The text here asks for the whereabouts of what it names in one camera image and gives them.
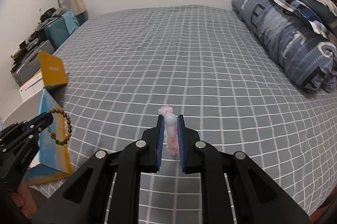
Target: blue patterned comforter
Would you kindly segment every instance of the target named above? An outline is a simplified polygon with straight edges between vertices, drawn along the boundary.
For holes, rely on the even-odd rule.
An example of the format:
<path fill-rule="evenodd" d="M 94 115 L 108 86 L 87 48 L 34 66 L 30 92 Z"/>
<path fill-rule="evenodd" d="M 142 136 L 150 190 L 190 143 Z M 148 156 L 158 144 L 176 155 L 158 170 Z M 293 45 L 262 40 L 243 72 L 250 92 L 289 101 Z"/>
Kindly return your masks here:
<path fill-rule="evenodd" d="M 305 91 L 336 89 L 335 45 L 273 0 L 232 0 L 232 6 L 295 85 Z"/>

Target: wooden bead bracelet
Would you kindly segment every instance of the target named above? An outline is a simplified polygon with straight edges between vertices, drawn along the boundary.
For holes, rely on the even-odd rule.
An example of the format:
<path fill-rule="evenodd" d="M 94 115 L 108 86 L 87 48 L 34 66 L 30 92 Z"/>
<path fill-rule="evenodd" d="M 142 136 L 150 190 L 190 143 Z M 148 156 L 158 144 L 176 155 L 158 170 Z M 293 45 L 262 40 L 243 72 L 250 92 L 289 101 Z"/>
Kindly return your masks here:
<path fill-rule="evenodd" d="M 71 129 L 71 121 L 70 121 L 70 116 L 67 115 L 67 113 L 65 113 L 65 111 L 63 111 L 62 109 L 51 109 L 48 111 L 48 113 L 57 113 L 57 114 L 60 114 L 60 115 L 63 115 L 63 117 L 67 120 L 67 124 L 68 124 L 68 133 L 67 133 L 67 136 L 65 137 L 65 139 L 63 141 L 59 141 L 58 139 L 56 139 L 56 134 L 54 132 L 51 132 L 50 130 L 50 127 L 48 126 L 47 127 L 47 131 L 49 132 L 49 135 L 52 139 L 55 139 L 55 143 L 57 145 L 65 145 L 68 143 L 69 141 L 69 138 L 71 138 L 71 132 L 72 132 L 72 129 Z"/>

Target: cardboard box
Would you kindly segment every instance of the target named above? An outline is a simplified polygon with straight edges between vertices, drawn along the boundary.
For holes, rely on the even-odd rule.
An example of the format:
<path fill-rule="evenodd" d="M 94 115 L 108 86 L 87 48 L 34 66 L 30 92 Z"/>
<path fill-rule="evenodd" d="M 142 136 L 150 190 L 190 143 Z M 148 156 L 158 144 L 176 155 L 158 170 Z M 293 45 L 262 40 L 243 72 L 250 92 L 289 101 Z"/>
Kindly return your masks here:
<path fill-rule="evenodd" d="M 52 108 L 60 108 L 58 103 L 46 89 L 38 91 L 18 106 L 4 120 L 3 128 L 24 120 L 31 120 L 40 113 Z M 65 118 L 54 114 L 54 121 L 50 125 L 51 131 L 56 132 L 57 139 L 63 140 L 66 133 Z M 42 131 L 39 139 L 40 150 L 30 164 L 25 174 L 28 185 L 47 183 L 65 178 L 72 174 L 67 146 L 60 146 L 49 136 L 47 129 Z"/>
<path fill-rule="evenodd" d="M 38 52 L 38 57 L 41 69 L 20 87 L 20 95 L 23 101 L 26 101 L 43 88 L 50 91 L 68 83 L 63 62 L 60 58 L 43 51 Z"/>

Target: bed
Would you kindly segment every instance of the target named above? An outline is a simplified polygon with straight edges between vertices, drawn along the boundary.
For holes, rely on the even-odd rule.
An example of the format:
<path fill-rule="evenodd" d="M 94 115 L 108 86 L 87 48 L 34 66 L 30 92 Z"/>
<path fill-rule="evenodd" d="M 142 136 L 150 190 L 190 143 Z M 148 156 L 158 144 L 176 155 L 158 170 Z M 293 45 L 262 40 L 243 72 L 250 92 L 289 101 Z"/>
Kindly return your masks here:
<path fill-rule="evenodd" d="M 171 105 L 226 153 L 242 150 L 308 214 L 336 186 L 337 92 L 308 94 L 233 11 L 177 6 L 119 11 L 80 27 L 56 52 L 69 83 L 53 93 L 70 113 L 73 169 L 95 151 L 122 150 Z M 47 197 L 55 181 L 37 188 Z M 163 150 L 142 174 L 140 223 L 200 223 L 200 177 Z"/>

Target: stack of items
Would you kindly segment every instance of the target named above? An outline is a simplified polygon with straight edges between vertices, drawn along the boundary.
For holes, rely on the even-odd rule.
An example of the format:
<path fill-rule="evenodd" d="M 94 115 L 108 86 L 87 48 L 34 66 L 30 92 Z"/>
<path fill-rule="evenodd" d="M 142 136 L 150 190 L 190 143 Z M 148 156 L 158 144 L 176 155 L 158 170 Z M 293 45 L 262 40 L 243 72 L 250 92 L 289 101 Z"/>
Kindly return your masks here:
<path fill-rule="evenodd" d="M 39 152 L 25 174 L 28 185 L 59 180 L 72 174 L 69 154 L 67 147 L 64 146 L 71 137 L 70 116 L 63 110 L 59 110 L 60 105 L 48 92 L 48 90 L 66 84 L 68 78 L 60 58 L 40 51 L 38 59 L 41 63 L 42 74 L 39 81 L 41 82 L 40 89 L 34 92 L 36 86 L 34 84 L 27 86 L 25 91 L 21 88 L 20 91 L 25 94 L 24 102 L 5 118 L 2 126 L 6 128 L 15 122 L 32 120 L 48 111 L 54 114 L 53 123 L 39 133 Z"/>
<path fill-rule="evenodd" d="M 337 0 L 232 0 L 238 17 L 301 89 L 337 85 Z"/>
<path fill-rule="evenodd" d="M 41 17 L 36 30 L 19 45 L 12 54 L 11 69 L 18 86 L 22 86 L 40 69 L 39 51 L 54 53 L 56 49 L 79 27 L 72 10 L 50 8 Z"/>

